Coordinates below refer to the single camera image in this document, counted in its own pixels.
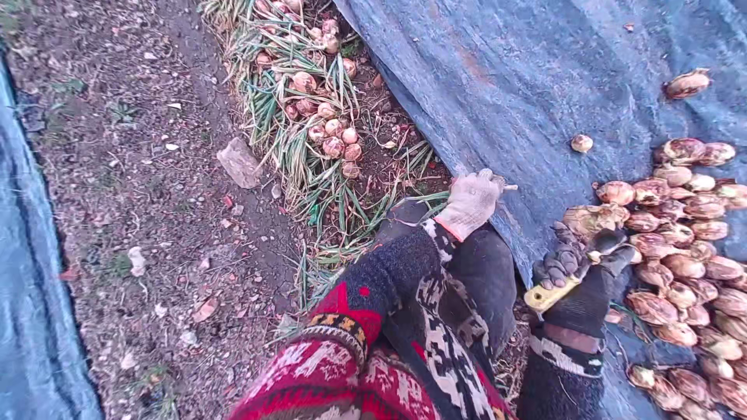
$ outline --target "hand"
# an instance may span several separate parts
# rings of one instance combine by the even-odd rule
[[[462,242],[493,215],[505,186],[506,180],[487,168],[460,176],[451,187],[446,207],[434,220]]]

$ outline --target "rock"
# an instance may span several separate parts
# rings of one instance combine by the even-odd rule
[[[136,364],[135,357],[132,355],[131,351],[125,353],[125,356],[120,360],[120,368],[125,371],[127,369],[132,369]]]
[[[282,196],[282,188],[280,187],[280,184],[273,185],[273,189],[270,191],[270,193],[272,193],[275,200],[279,199],[280,196]]]
[[[244,206],[241,204],[237,204],[236,206],[233,206],[233,209],[231,209],[231,215],[233,216],[241,216],[244,213]]]
[[[135,277],[141,277],[145,274],[145,258],[140,253],[142,249],[142,247],[132,247],[127,251],[127,256],[130,258],[130,263],[132,263],[130,273]]]
[[[241,138],[234,138],[217,154],[218,161],[231,178],[242,188],[254,188],[259,185],[262,174],[259,162]]]
[[[194,331],[184,331],[179,339],[186,345],[197,345],[197,334]]]

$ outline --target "stone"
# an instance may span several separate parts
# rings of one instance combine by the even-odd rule
[[[217,157],[239,187],[249,189],[259,185],[262,174],[259,162],[243,139],[236,137],[231,140]]]

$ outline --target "dirt ground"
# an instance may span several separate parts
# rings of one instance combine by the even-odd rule
[[[225,417],[271,356],[263,344],[280,314],[297,308],[289,259],[304,233],[271,195],[271,171],[244,190],[215,158],[243,121],[214,36],[190,0],[0,7],[10,12],[0,13],[7,60],[106,417]],[[356,57],[356,83],[371,92],[375,70],[365,51]],[[393,99],[362,101],[384,114],[379,129],[392,140],[421,139]],[[389,159],[371,149],[367,189],[384,190],[376,179]],[[407,192],[448,184],[440,164],[425,176]],[[133,247],[146,261],[139,277]],[[525,353],[521,336],[505,357]],[[502,360],[510,395],[517,367]]]

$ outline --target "gloved hand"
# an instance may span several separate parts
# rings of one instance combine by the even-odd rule
[[[582,281],[544,313],[545,323],[602,339],[602,325],[615,279],[635,256],[635,250],[623,245],[610,255],[602,256],[600,264],[591,265],[576,244],[564,240],[561,229],[556,228],[556,231],[562,243],[534,265],[535,284],[545,288],[552,288],[553,284],[560,287],[565,285],[565,278],[570,274],[576,274]]]
[[[460,176],[451,187],[446,207],[434,217],[457,241],[464,241],[493,215],[506,180],[490,169]]]

